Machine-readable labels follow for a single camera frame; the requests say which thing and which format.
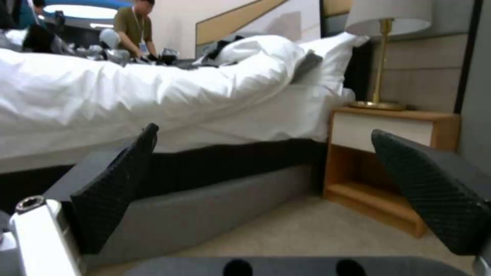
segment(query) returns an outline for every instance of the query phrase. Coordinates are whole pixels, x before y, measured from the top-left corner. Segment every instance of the table lamp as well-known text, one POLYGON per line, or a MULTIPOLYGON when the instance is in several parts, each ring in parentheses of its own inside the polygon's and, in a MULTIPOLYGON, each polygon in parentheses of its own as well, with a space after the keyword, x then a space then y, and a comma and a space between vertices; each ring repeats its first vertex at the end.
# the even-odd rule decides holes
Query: table lamp
POLYGON ((406 106, 380 101, 385 50, 389 35, 406 34, 431 26, 433 0, 354 0, 346 32, 382 36, 375 91, 371 102, 353 102, 351 107, 378 110, 405 110, 406 106))

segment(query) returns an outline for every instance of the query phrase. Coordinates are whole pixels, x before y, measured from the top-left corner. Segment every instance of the white duvet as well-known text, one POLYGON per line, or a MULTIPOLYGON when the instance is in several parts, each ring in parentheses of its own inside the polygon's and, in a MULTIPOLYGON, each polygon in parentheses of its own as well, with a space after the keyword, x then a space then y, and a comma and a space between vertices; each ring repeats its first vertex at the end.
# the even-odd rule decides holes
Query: white duvet
POLYGON ((0 159, 132 138, 150 122, 169 131, 233 114, 281 92, 304 57, 279 36, 238 41, 219 58, 240 63, 194 71, 0 49, 0 159))

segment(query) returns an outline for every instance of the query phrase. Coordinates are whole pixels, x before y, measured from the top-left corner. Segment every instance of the lamp shade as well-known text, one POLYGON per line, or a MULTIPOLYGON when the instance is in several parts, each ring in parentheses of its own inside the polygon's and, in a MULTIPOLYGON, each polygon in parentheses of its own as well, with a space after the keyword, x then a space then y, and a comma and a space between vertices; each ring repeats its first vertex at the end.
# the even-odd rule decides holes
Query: lamp shade
POLYGON ((381 35, 380 20, 394 19, 389 35, 424 30, 431 26, 433 0, 353 0, 346 31, 381 35))

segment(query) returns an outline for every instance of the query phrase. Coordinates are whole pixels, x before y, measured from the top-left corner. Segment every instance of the wooden nightstand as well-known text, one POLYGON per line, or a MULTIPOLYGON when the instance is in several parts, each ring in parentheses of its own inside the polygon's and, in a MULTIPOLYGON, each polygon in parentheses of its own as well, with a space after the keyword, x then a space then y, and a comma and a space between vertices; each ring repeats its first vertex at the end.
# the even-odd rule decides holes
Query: wooden nightstand
POLYGON ((460 133, 455 114, 340 108, 329 129, 324 198, 421 237, 426 226, 375 156, 374 129, 437 149, 454 151, 460 133))

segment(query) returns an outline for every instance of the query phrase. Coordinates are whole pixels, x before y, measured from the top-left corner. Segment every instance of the floor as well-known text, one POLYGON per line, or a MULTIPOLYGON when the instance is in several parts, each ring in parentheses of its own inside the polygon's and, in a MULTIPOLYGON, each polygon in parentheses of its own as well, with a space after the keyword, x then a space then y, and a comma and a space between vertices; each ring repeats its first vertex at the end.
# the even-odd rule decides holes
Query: floor
MULTIPOLYGON (((175 256, 422 256, 471 273, 471 257, 453 255, 429 233, 422 239, 318 196, 304 196, 175 256)), ((117 276, 138 262, 96 271, 117 276)))

